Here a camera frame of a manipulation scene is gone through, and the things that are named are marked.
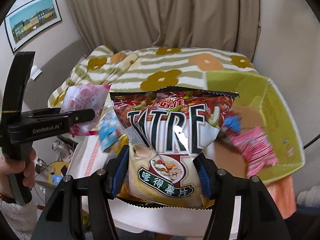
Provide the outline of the person's left hand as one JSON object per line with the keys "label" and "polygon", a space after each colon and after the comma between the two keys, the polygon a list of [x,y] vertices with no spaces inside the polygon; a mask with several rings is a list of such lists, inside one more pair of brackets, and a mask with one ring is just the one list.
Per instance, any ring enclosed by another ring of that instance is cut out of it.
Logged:
{"label": "person's left hand", "polygon": [[30,190],[35,186],[35,158],[36,152],[33,148],[29,153],[30,162],[28,164],[25,164],[23,160],[7,159],[1,153],[1,194],[9,198],[14,198],[8,178],[10,174],[19,174],[22,172],[24,175],[23,185]]}

